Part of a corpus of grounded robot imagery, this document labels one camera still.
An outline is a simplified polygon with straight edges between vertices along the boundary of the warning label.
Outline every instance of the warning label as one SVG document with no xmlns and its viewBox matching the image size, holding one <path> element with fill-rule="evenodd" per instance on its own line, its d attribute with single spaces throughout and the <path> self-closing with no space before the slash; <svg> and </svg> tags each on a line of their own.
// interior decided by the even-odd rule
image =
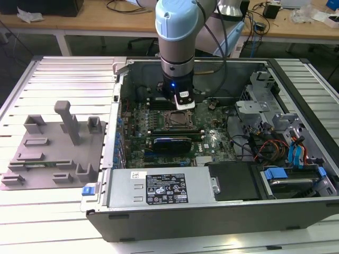
<svg viewBox="0 0 339 254">
<path fill-rule="evenodd" d="M 147 175 L 146 202 L 149 205 L 188 203 L 185 174 Z"/>
</svg>

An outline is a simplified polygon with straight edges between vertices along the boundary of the blue latch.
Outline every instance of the blue latch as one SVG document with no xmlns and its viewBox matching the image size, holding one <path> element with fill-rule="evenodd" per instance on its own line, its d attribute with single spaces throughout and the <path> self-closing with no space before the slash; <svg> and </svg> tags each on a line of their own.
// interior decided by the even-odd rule
<svg viewBox="0 0 339 254">
<path fill-rule="evenodd" d="M 268 168 L 264 171 L 266 179 L 287 178 L 284 168 Z"/>
<path fill-rule="evenodd" d="M 320 173 L 320 175 L 321 175 L 322 177 L 326 176 L 326 171 L 325 171 L 325 169 L 324 169 L 323 167 L 319 167 L 319 168 L 318 168 L 318 171 L 319 171 L 319 173 Z"/>
<path fill-rule="evenodd" d="M 95 186 L 85 186 L 81 193 L 83 196 L 94 196 L 95 195 Z"/>
</svg>

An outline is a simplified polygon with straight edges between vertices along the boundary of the table leg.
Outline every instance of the table leg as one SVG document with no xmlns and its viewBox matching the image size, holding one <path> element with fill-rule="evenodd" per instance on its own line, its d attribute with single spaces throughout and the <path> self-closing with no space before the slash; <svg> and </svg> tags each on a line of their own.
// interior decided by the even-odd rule
<svg viewBox="0 0 339 254">
<path fill-rule="evenodd" d="M 246 41 L 247 37 L 246 36 L 240 36 L 237 43 L 235 44 L 231 54 L 230 54 L 230 58 L 239 58 L 240 57 L 240 53 L 243 50 L 243 46 L 244 43 Z"/>
<path fill-rule="evenodd" d="M 293 50 L 293 47 L 295 46 L 295 43 L 290 43 L 288 44 L 287 48 L 286 48 L 286 52 L 287 53 L 291 53 L 291 51 Z"/>
<path fill-rule="evenodd" d="M 100 41 L 101 41 L 101 48 L 106 48 L 106 40 L 105 40 L 105 36 L 100 36 Z"/>
<path fill-rule="evenodd" d="M 0 43 L 1 44 L 7 44 L 8 43 L 8 39 L 5 33 L 0 33 Z"/>
<path fill-rule="evenodd" d="M 55 37 L 57 38 L 61 54 L 64 57 L 68 57 L 72 55 L 72 51 L 70 49 L 70 46 L 65 38 L 65 35 L 63 34 L 56 34 Z"/>
</svg>

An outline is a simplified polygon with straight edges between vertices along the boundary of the wooden table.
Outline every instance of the wooden table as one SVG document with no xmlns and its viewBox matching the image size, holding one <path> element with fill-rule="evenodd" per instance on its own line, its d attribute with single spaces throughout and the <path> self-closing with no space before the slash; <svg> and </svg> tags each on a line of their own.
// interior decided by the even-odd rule
<svg viewBox="0 0 339 254">
<path fill-rule="evenodd" d="M 85 0 L 76 17 L 44 15 L 44 21 L 28 24 L 16 15 L 0 15 L 0 20 L 15 33 L 53 34 L 56 36 L 63 56 L 72 52 L 65 35 L 96 35 L 114 37 L 157 37 L 155 13 L 126 15 L 106 8 L 107 1 Z M 118 10 L 132 10 L 136 6 L 118 2 Z M 0 32 L 8 30 L 0 27 Z"/>
<path fill-rule="evenodd" d="M 251 0 L 249 9 L 262 0 Z M 325 6 L 327 0 L 313 0 L 313 5 L 320 11 L 328 10 Z M 132 10 L 135 6 L 127 2 L 119 2 L 117 9 Z M 256 10 L 263 12 L 263 7 Z M 262 40 L 269 42 L 288 43 L 314 43 L 314 44 L 338 44 L 339 29 L 331 29 L 322 22 L 314 21 L 312 24 L 293 24 L 290 21 L 290 10 L 281 10 L 275 20 L 270 20 L 271 28 Z M 13 32 L 32 34 L 53 34 L 56 36 L 63 56 L 70 56 L 65 35 L 97 35 L 116 37 L 156 37 L 155 13 L 139 15 L 126 15 L 113 12 L 106 8 L 103 0 L 85 0 L 84 6 L 77 17 L 60 17 L 45 15 L 41 22 L 25 23 L 16 15 L 0 15 L 0 19 Z M 254 15 L 255 21 L 266 23 L 258 15 Z M 246 27 L 240 37 L 238 46 L 247 39 L 249 34 L 249 21 L 245 21 Z"/>
<path fill-rule="evenodd" d="M 257 3 L 263 2 L 262 0 L 251 0 L 249 10 Z M 327 0 L 313 0 L 312 5 L 319 11 L 333 13 L 332 10 L 326 7 Z M 262 14 L 264 7 L 260 7 L 256 12 Z M 294 24 L 291 19 L 291 10 L 279 11 L 276 19 L 268 19 L 270 22 L 269 32 L 262 37 L 262 41 L 266 42 L 286 42 L 290 43 L 287 51 L 292 49 L 294 43 L 310 43 L 310 44 L 338 44 L 339 43 L 339 29 L 332 29 L 320 21 L 313 23 Z M 267 21 L 254 13 L 254 21 L 261 22 L 267 25 Z M 238 58 L 244 42 L 248 39 L 250 32 L 249 19 L 245 19 L 245 27 L 240 36 L 235 50 L 232 52 L 231 57 Z"/>
</svg>

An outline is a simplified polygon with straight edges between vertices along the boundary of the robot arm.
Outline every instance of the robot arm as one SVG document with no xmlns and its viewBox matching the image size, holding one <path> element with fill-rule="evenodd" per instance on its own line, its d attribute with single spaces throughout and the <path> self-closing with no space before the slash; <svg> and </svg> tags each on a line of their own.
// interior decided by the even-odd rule
<svg viewBox="0 0 339 254">
<path fill-rule="evenodd" d="M 155 27 L 159 38 L 161 65 L 164 77 L 162 87 L 164 95 L 174 100 L 178 110 L 194 108 L 193 69 L 197 36 L 199 34 L 198 44 L 202 49 L 204 49 L 207 44 L 212 44 L 212 47 L 215 47 L 215 42 L 210 41 L 210 35 L 202 31 L 204 24 L 211 15 L 215 16 L 216 19 L 214 19 L 214 22 L 218 21 L 218 25 L 213 24 L 212 30 L 218 29 L 219 26 L 219 31 L 221 29 L 222 38 L 224 38 L 220 17 L 218 13 L 215 13 L 216 7 L 219 5 L 219 9 L 225 16 L 237 16 L 241 20 L 242 13 L 239 10 L 241 0 L 221 0 L 220 2 L 218 0 L 128 1 L 141 7 L 155 6 Z M 230 1 L 232 2 L 231 5 L 225 4 L 225 2 Z M 230 33 L 233 34 L 232 41 L 234 41 L 234 43 L 230 43 L 230 45 L 235 45 L 242 27 L 243 23 L 240 29 L 239 25 L 236 26 L 237 29 L 234 29 L 234 31 L 237 31 L 236 33 L 234 33 L 234 31 Z M 220 55 L 218 50 L 213 51 L 213 53 Z"/>
</svg>

